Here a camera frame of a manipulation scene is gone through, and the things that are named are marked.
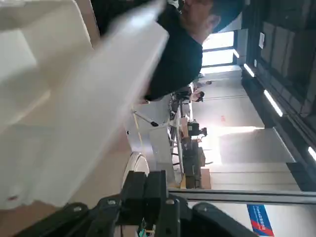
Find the white wall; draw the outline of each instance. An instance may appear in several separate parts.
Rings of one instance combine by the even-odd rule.
[[[214,190],[300,191],[286,163],[208,166]]]
[[[241,85],[241,77],[214,81],[212,85],[205,86],[203,91],[204,102],[192,104],[193,117],[201,126],[264,127]]]
[[[241,72],[240,66],[237,65],[202,68],[201,73],[205,74],[205,77],[199,81],[241,78]]]
[[[252,231],[246,204],[212,203]],[[275,237],[316,236],[315,207],[311,205],[265,205]]]
[[[273,128],[219,138],[222,163],[295,162]]]
[[[206,75],[205,80],[220,79],[203,87],[204,102],[192,104],[193,118],[208,130],[200,144],[207,162],[293,162],[274,129],[262,129],[264,124],[241,85],[238,68]]]

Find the blue sign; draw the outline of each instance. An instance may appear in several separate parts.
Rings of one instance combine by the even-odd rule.
[[[253,232],[259,236],[274,237],[264,205],[247,205]]]

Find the person in background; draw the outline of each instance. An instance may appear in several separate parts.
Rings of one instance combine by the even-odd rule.
[[[206,85],[211,85],[212,84],[212,81],[211,80],[208,80],[206,82],[194,82],[194,86],[195,86],[195,89],[201,89],[203,86],[206,86]]]
[[[195,91],[190,96],[190,100],[194,102],[201,102],[201,101],[203,102],[204,95],[205,93],[203,91]]]
[[[91,0],[101,35],[118,15],[148,0]],[[190,84],[202,65],[202,44],[241,13],[244,0],[185,0],[181,12],[167,4],[157,22],[169,39],[145,98],[153,101]]]

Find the machine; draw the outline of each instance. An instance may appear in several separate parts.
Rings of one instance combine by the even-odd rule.
[[[148,177],[130,171],[120,194],[101,199],[92,210],[82,203],[67,205],[17,236],[112,237],[122,225],[154,229],[156,237],[256,236],[209,203],[188,208],[185,199],[168,193],[165,171]]]

